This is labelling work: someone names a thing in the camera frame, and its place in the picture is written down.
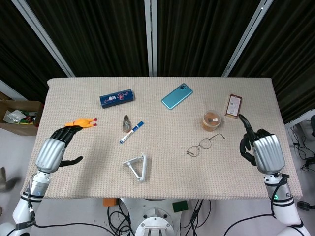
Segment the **clear plastic cup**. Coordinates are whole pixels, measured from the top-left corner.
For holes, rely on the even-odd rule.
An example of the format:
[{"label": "clear plastic cup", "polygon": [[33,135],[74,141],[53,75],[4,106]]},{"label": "clear plastic cup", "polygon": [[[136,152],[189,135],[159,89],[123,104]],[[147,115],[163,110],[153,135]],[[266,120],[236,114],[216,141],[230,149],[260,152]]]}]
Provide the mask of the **clear plastic cup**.
[{"label": "clear plastic cup", "polygon": [[214,110],[208,110],[203,115],[201,126],[206,131],[214,131],[220,124],[222,118],[218,112]]}]

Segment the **robotic arm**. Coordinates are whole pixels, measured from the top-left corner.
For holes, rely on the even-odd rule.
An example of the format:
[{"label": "robotic arm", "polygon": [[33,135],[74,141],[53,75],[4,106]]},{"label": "robotic arm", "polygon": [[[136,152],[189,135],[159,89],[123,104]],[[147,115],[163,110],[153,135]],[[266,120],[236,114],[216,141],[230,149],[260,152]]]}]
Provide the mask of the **robotic arm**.
[{"label": "robotic arm", "polygon": [[30,182],[13,212],[13,219],[16,225],[15,227],[9,223],[1,225],[0,236],[30,235],[30,227],[36,223],[35,212],[50,183],[50,174],[55,172],[59,167],[75,165],[83,159],[80,156],[72,161],[62,161],[65,148],[76,132],[81,129],[81,126],[66,126],[55,131],[45,141],[35,162],[38,171],[30,178]]},{"label": "robotic arm", "polygon": [[[263,129],[255,133],[243,115],[239,114],[239,118],[246,128],[246,134],[240,142],[241,155],[265,174],[264,183],[271,200],[272,216],[288,225],[278,236],[310,236],[294,204],[287,182],[289,175],[280,173],[285,162],[277,136]],[[247,152],[251,147],[254,155]]]}]

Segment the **blue box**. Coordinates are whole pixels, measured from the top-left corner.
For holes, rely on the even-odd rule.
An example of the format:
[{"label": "blue box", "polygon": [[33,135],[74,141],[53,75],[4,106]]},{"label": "blue box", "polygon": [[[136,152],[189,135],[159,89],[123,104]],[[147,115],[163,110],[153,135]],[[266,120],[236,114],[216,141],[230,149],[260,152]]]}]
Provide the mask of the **blue box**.
[{"label": "blue box", "polygon": [[107,107],[119,105],[125,102],[133,101],[133,93],[131,89],[127,89],[124,91],[100,96],[99,98],[100,98],[100,104],[102,108],[107,108]]}]

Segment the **glasses lens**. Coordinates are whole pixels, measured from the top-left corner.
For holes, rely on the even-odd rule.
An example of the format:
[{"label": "glasses lens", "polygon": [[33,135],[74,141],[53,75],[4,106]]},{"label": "glasses lens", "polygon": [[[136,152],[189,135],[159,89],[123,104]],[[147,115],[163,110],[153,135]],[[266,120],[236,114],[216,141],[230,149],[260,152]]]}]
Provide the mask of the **glasses lens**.
[{"label": "glasses lens", "polygon": [[203,149],[209,149],[211,147],[211,141],[209,139],[203,139],[200,141],[199,145]]},{"label": "glasses lens", "polygon": [[187,150],[187,154],[196,157],[199,154],[199,148],[197,146],[192,146]]}]

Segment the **beige tablecloth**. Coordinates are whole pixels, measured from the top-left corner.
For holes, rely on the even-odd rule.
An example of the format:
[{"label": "beige tablecloth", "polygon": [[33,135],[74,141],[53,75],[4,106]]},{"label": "beige tablecloth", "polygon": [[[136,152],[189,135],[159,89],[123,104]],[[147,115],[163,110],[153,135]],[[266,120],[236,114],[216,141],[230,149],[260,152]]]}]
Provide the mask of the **beige tablecloth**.
[{"label": "beige tablecloth", "polygon": [[[181,83],[193,94],[173,110],[161,99]],[[243,98],[241,113],[254,130],[264,128],[281,142],[289,184],[295,197],[302,196],[293,165],[271,79],[269,78],[56,78],[49,82],[43,116],[27,173],[36,171],[34,162],[45,139],[78,118],[97,118],[97,126],[78,132],[66,148],[64,160],[80,155],[75,166],[59,168],[51,175],[47,198],[182,198],[255,199],[267,198],[263,174],[239,153],[245,133],[239,119],[224,116],[229,95]],[[135,100],[103,109],[100,95],[132,89]],[[206,110],[216,110],[223,118],[214,132],[201,128]],[[144,125],[125,143],[124,115],[132,126]],[[221,133],[212,147],[192,158],[186,151],[200,140]],[[147,155],[145,182],[138,182],[123,162]]]}]

